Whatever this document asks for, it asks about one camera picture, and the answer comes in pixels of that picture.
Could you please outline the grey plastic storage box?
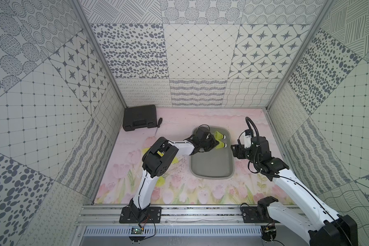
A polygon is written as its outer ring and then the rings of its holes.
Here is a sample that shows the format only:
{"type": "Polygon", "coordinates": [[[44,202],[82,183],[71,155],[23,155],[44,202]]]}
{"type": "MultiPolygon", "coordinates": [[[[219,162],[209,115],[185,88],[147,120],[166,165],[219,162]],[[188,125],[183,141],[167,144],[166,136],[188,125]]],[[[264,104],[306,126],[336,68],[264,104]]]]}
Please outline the grey plastic storage box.
{"type": "Polygon", "coordinates": [[[225,136],[224,148],[214,148],[206,153],[196,153],[190,158],[190,171],[198,178],[228,179],[234,174],[234,157],[231,151],[231,136],[225,128],[211,126],[212,133],[218,131],[225,136]]]}

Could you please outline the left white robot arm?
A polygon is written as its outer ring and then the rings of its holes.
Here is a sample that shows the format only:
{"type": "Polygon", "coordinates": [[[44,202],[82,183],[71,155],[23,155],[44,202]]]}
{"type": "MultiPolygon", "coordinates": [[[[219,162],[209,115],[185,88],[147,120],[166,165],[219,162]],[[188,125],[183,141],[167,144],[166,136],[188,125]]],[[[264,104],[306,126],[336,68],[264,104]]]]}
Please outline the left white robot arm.
{"type": "Polygon", "coordinates": [[[167,172],[175,157],[209,152],[220,144],[210,127],[199,126],[183,141],[170,141],[160,137],[142,157],[142,178],[135,196],[122,208],[120,223],[160,223],[161,207],[151,206],[151,197],[158,179],[167,172]]]}

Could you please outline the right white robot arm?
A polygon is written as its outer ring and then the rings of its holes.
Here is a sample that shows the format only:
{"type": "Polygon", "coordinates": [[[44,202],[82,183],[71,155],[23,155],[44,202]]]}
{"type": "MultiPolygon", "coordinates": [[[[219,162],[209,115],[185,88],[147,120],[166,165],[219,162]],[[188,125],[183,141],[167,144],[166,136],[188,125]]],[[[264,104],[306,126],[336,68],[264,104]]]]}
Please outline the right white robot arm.
{"type": "Polygon", "coordinates": [[[246,144],[231,146],[233,156],[246,159],[256,171],[280,187],[304,213],[292,212],[274,197],[258,201],[261,218],[283,224],[310,246],[357,246],[358,226],[349,215],[340,215],[319,199],[279,158],[273,157],[265,137],[245,137],[246,144]]]}

